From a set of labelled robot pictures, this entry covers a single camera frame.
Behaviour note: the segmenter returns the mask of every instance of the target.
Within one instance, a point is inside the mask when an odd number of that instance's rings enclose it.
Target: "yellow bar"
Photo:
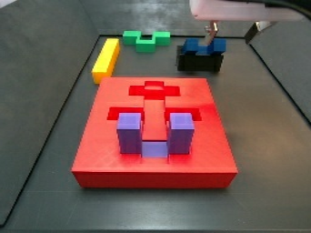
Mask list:
[[[119,39],[107,39],[97,57],[97,61],[92,67],[92,78],[94,84],[98,84],[104,77],[112,76],[119,52]]]

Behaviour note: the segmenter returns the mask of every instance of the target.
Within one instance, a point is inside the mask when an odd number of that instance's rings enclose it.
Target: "blue block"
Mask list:
[[[208,55],[209,54],[209,47],[208,46],[199,46],[196,55]]]
[[[143,157],[168,157],[168,145],[167,142],[163,141],[143,141],[141,142],[141,156]]]
[[[191,113],[169,114],[169,154],[189,154],[189,146],[195,133]]]
[[[121,154],[141,153],[141,114],[120,113],[116,125]]]
[[[225,52],[225,39],[215,38],[209,43],[209,54],[220,55]]]
[[[199,49],[199,39],[196,39],[196,38],[185,39],[184,44],[183,44],[181,53],[184,55],[191,55],[191,54],[195,54],[197,52],[197,49]]]

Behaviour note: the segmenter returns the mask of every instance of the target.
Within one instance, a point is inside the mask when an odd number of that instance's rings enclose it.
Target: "purple cube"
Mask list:
[[[121,154],[141,153],[141,114],[120,113],[116,133]]]
[[[143,157],[168,157],[167,141],[143,141],[141,156]]]
[[[191,113],[169,114],[169,154],[189,154],[189,146],[195,133],[195,123]]]

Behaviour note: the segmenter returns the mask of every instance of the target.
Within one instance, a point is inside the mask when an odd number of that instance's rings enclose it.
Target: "red block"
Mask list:
[[[141,95],[143,88],[133,86],[147,87],[145,81],[152,84],[152,87],[147,88],[151,92],[147,91],[147,94]],[[159,82],[164,83],[161,88],[157,88]],[[169,158],[121,155],[116,134],[117,112],[132,110],[145,114],[144,101],[160,101],[163,98],[167,120],[171,112],[189,112],[193,116],[191,154],[169,155]],[[236,163],[207,79],[102,79],[72,172],[81,187],[228,187],[236,176]]]
[[[167,122],[164,100],[145,100],[143,105],[143,141],[167,141]]]

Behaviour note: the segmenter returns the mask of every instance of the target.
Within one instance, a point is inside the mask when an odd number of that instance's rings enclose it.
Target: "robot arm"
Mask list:
[[[189,0],[189,6],[193,18],[209,21],[207,45],[217,34],[219,21],[255,21],[245,34],[248,43],[277,21],[296,21],[303,15],[311,19],[309,0]]]

